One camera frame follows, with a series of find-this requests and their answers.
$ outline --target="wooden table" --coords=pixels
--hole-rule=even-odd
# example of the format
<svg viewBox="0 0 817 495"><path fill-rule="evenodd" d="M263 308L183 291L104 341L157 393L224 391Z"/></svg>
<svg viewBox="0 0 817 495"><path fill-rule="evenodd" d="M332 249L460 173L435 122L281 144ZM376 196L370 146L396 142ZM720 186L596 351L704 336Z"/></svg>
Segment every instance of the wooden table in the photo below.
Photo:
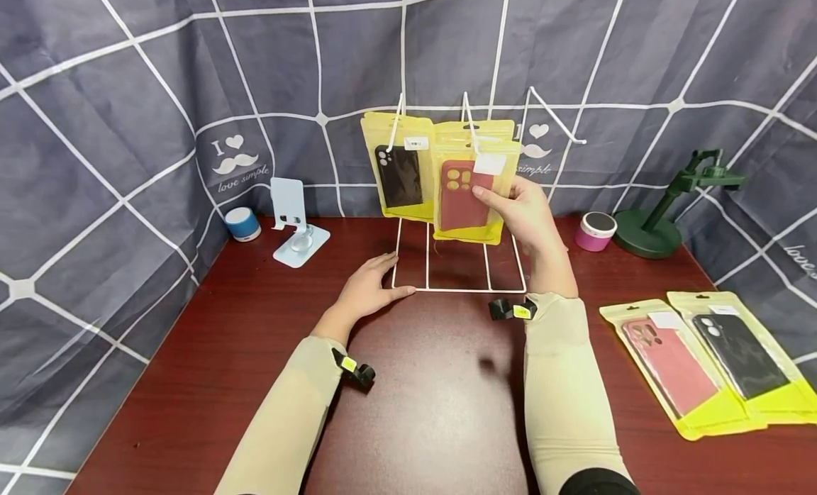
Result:
<svg viewBox="0 0 817 495"><path fill-rule="evenodd" d="M363 260L394 249L398 228L397 284L427 281L438 290L418 292L355 329L350 353L375 367L377 382L368 395L351 386L339 391L305 493L537 493L522 430L523 329L491 322L486 303L499 295L477 291L489 281L493 291L522 290L527 259L517 263L511 239L484 249L435 242L424 224L408 221L316 224L332 238L298 270L271 259L290 232L269 230L269 221L256 241L227 244L70 495L213 493L292 349ZM559 226L623 455L643 493L812 494L815 426L682 440L596 312L667 290L711 289L689 253L658 262L614 245L585 252L572 242L577 220Z"/></svg>

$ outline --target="green tripod stand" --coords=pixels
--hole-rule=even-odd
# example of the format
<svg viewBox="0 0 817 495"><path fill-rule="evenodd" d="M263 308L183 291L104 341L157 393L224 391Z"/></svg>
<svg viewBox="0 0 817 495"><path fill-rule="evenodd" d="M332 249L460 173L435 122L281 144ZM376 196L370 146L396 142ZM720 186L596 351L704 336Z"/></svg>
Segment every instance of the green tripod stand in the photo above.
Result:
<svg viewBox="0 0 817 495"><path fill-rule="evenodd" d="M673 222L663 218L672 202L684 192L696 188L724 187L739 190L746 177L732 174L721 166L723 150L694 151L692 160L676 174L665 194L652 211L619 211L614 218L618 228L613 241L631 254L650 259L669 257L681 245L681 232ZM698 173L698 166L706 158L713 158L713 165Z"/></svg>

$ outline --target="yellow packaging bag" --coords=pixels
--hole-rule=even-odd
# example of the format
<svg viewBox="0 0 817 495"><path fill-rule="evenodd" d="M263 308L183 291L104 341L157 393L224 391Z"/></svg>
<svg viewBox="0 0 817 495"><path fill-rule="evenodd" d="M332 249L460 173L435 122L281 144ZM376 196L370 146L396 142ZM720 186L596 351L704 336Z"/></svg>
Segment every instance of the yellow packaging bag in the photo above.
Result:
<svg viewBox="0 0 817 495"><path fill-rule="evenodd" d="M660 300L599 309L665 410L687 440L765 428L732 392L704 346L672 307Z"/></svg>
<svg viewBox="0 0 817 495"><path fill-rule="evenodd" d="M516 124L512 119L495 119L474 121L474 131L478 140L498 141L513 140ZM471 140L471 126L467 121L450 121L434 125L435 142Z"/></svg>
<svg viewBox="0 0 817 495"><path fill-rule="evenodd" d="M360 127L383 216L433 221L435 188L430 148L434 125L431 120L369 112L360 119Z"/></svg>
<svg viewBox="0 0 817 495"><path fill-rule="evenodd" d="M767 424L817 424L817 394L735 293L671 291L667 298L749 413Z"/></svg>
<svg viewBox="0 0 817 495"><path fill-rule="evenodd" d="M521 145L508 140L479 142L479 156L490 161L479 173L480 161L472 139L435 142L432 148L435 188L434 238L469 243L499 244L502 219L474 197L475 185L507 197L516 174Z"/></svg>

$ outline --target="arm sleeve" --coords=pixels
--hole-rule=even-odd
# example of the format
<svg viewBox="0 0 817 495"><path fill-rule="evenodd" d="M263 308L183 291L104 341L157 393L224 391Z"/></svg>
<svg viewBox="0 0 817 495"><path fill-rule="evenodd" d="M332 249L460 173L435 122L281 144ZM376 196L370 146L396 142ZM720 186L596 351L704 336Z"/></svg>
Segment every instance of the arm sleeve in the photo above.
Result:
<svg viewBox="0 0 817 495"><path fill-rule="evenodd" d="M630 479L618 451L581 300L528 295L537 312L526 322L525 425L539 490L557 495L586 469Z"/></svg>
<svg viewBox="0 0 817 495"><path fill-rule="evenodd" d="M301 341L250 422L215 495L297 494L340 380L334 340Z"/></svg>

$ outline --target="phone case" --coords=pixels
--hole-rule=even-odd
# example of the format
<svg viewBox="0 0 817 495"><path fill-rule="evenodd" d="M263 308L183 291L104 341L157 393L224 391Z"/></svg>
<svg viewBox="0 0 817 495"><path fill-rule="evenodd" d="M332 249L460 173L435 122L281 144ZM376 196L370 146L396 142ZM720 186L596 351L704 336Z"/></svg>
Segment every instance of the phone case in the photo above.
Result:
<svg viewBox="0 0 817 495"><path fill-rule="evenodd" d="M744 399L757 398L789 383L739 316L699 314L692 318L692 323Z"/></svg>
<svg viewBox="0 0 817 495"><path fill-rule="evenodd" d="M386 207L423 204L423 187L420 184L420 163L417 151L401 146L380 145L374 151L383 199Z"/></svg>
<svg viewBox="0 0 817 495"><path fill-rule="evenodd" d="M657 328L651 319L629 321L622 330L679 418L717 393L675 330Z"/></svg>
<svg viewBox="0 0 817 495"><path fill-rule="evenodd" d="M443 162L440 173L440 230L482 227L488 223L488 206L474 197L473 185L493 188L494 177L474 173L472 160Z"/></svg>

